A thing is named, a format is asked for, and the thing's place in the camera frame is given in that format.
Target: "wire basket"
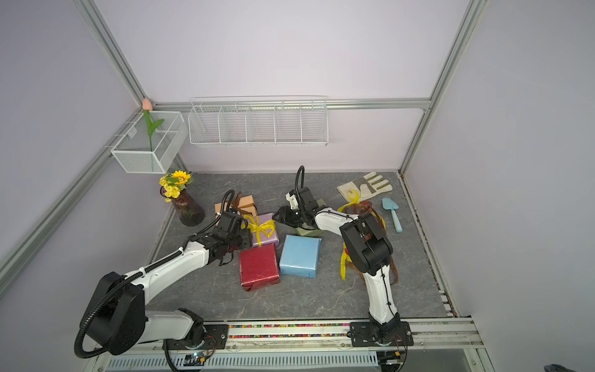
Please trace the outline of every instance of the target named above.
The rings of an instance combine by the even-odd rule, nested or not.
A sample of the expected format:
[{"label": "wire basket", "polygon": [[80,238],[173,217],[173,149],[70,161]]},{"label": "wire basket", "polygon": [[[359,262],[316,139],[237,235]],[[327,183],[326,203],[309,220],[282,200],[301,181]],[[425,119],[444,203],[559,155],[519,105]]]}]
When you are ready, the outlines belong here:
[{"label": "wire basket", "polygon": [[326,145],[325,97],[192,98],[190,143],[209,146]]},{"label": "wire basket", "polygon": [[151,137],[152,150],[142,114],[136,117],[111,150],[126,173],[164,174],[188,136],[188,127],[181,112],[150,111],[149,116],[152,121],[163,119]]}]

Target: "yellow ribbon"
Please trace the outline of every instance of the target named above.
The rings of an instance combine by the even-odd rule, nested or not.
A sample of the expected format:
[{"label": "yellow ribbon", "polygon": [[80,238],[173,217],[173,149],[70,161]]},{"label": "yellow ribbon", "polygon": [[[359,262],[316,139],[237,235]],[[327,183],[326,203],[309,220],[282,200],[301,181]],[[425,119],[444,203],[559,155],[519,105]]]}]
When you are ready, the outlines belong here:
[{"label": "yellow ribbon", "polygon": [[[349,190],[347,192],[347,196],[351,201],[339,208],[337,212],[342,212],[346,207],[359,203],[359,194],[356,190]],[[386,229],[386,223],[384,222],[384,219],[381,215],[378,215],[378,217],[380,217],[380,221],[382,221],[382,225]],[[347,254],[347,246],[345,245],[345,243],[343,243],[343,255],[341,255],[341,278],[343,280],[345,280],[345,266],[347,265],[347,261],[351,262],[351,257]]]},{"label": "yellow ribbon", "polygon": [[254,217],[252,217],[251,215],[244,215],[244,218],[247,218],[250,220],[250,222],[248,222],[248,228],[250,229],[251,232],[256,233],[256,241],[258,242],[258,246],[262,245],[262,239],[260,238],[260,233],[263,233],[264,235],[266,235],[266,237],[271,237],[273,236],[273,233],[275,232],[275,221],[273,220],[269,220],[267,222],[263,222],[261,224],[259,224],[258,221],[258,216],[256,216],[256,221],[254,221]]}]

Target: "blue gift box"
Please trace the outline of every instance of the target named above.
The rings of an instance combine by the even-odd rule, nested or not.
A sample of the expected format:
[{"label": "blue gift box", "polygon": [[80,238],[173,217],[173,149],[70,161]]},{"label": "blue gift box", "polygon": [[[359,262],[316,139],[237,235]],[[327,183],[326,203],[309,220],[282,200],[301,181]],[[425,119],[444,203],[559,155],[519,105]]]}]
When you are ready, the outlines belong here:
[{"label": "blue gift box", "polygon": [[316,278],[321,241],[319,237],[287,235],[279,262],[281,274]]}]

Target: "vase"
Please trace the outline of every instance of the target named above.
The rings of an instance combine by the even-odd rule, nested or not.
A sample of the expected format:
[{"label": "vase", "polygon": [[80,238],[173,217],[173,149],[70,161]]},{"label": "vase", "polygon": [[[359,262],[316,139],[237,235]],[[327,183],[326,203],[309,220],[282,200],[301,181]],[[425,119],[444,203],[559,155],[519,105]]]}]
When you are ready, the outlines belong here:
[{"label": "vase", "polygon": [[[163,186],[161,187],[161,196],[166,198]],[[170,199],[176,209],[180,222],[185,226],[196,226],[205,219],[205,211],[192,199],[186,190],[182,190],[180,196],[177,198]]]}]

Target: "purple gift box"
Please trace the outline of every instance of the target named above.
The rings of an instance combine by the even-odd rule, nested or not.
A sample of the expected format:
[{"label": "purple gift box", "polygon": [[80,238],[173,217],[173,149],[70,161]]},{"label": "purple gift box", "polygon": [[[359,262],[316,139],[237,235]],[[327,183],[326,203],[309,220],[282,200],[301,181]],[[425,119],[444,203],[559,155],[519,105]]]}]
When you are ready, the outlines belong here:
[{"label": "purple gift box", "polygon": [[267,244],[279,244],[279,236],[273,221],[273,214],[261,214],[256,217],[245,215],[248,222],[248,228],[252,232],[252,247],[263,246]]}]

